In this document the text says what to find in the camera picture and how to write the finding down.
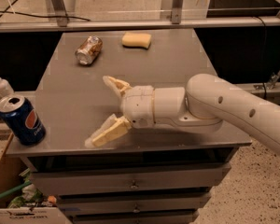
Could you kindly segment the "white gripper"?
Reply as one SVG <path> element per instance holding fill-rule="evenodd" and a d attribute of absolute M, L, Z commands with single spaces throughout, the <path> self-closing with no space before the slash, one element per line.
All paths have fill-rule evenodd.
<path fill-rule="evenodd" d="M 123 116 L 111 115 L 102 126 L 84 142 L 85 147 L 101 147 L 125 135 L 132 126 L 136 129 L 151 128 L 154 125 L 152 86 L 132 86 L 121 79 L 103 76 L 103 82 L 121 100 Z"/>

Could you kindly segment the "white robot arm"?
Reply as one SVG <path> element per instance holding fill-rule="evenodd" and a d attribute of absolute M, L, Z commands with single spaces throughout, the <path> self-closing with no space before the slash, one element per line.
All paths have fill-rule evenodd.
<path fill-rule="evenodd" d="M 104 76 L 103 81 L 119 98 L 122 116 L 108 117 L 85 140 L 86 147 L 103 146 L 131 128 L 208 133 L 227 121 L 280 156 L 280 105 L 220 77 L 198 74 L 189 79 L 186 87 L 175 88 L 133 87 L 110 76 Z"/>

